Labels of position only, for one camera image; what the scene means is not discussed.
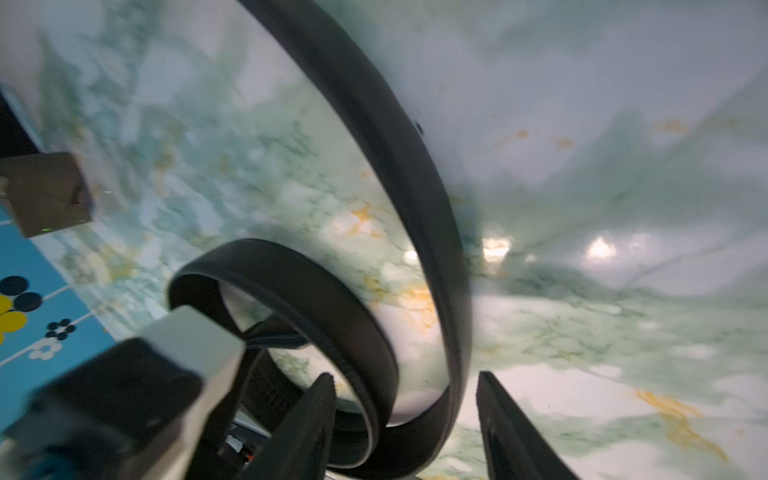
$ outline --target marble pattern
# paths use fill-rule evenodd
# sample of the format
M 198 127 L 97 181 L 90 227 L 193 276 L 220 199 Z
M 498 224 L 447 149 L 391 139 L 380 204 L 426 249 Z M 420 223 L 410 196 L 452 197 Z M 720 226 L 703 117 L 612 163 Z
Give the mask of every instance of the marble pattern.
M 423 131 L 471 267 L 472 381 L 420 476 L 487 476 L 474 391 L 490 369 L 585 480 L 763 478 L 768 5 L 318 2 Z M 164 313 L 189 259 L 263 237 L 371 307 L 402 369 L 399 419 L 435 398 L 439 329 L 402 225 L 238 5 L 0 12 L 2 80 L 98 192 L 98 221 L 36 243 L 114 335 Z M 325 366 L 308 357 L 284 368 L 309 382 Z

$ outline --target yellow dot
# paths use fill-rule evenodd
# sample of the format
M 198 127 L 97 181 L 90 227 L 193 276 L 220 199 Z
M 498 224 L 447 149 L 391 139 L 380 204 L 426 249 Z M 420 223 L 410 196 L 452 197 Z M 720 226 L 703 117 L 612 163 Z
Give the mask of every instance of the yellow dot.
M 8 312 L 0 315 L 0 332 L 15 332 L 27 323 L 27 316 L 21 312 Z
M 0 313 L 5 313 L 11 309 L 13 302 L 5 295 L 0 295 Z

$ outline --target green marble surface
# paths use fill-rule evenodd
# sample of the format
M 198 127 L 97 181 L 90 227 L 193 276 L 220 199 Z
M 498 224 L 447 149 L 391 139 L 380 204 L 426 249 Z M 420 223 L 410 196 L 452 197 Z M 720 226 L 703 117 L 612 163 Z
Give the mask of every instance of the green marble surface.
M 584 480 L 765 478 L 768 5 L 318 3 L 423 130 L 472 272 L 471 382 L 420 475 L 487 477 L 490 369 Z M 97 221 L 35 242 L 114 336 L 164 315 L 181 265 L 262 237 L 370 306 L 401 366 L 393 422 L 445 387 L 389 200 L 236 2 L 7 0 L 0 80 L 96 193 Z M 329 368 L 274 355 L 301 383 Z

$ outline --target coiled belt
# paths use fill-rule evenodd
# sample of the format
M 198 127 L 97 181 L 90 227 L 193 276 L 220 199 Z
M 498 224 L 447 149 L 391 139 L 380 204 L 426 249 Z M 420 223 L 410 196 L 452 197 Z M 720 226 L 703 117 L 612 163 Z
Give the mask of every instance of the coiled belt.
M 408 232 L 440 320 L 449 386 L 403 425 L 386 427 L 397 390 L 389 344 L 370 313 L 333 275 L 264 240 L 237 240 L 185 266 L 170 283 L 171 308 L 195 306 L 240 334 L 219 281 L 246 291 L 275 316 L 246 333 L 253 347 L 315 343 L 349 381 L 362 414 L 337 413 L 329 466 L 357 478 L 401 478 L 425 468 L 445 443 L 461 405 L 472 347 L 468 275 L 448 194 L 429 152 L 395 95 L 346 33 L 309 0 L 240 0 L 312 80 L 355 138 Z M 265 349 L 245 356 L 243 385 L 220 424 L 241 402 L 273 429 L 301 390 Z

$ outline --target black dot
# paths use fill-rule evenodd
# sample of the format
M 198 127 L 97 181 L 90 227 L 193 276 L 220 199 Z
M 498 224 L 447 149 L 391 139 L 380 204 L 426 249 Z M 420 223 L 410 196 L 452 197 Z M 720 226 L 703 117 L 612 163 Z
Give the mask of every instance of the black dot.
M 22 293 L 13 299 L 13 308 L 19 312 L 31 312 L 43 304 L 43 297 L 39 293 Z
M 0 280 L 0 293 L 16 296 L 29 288 L 29 282 L 23 276 L 7 276 Z

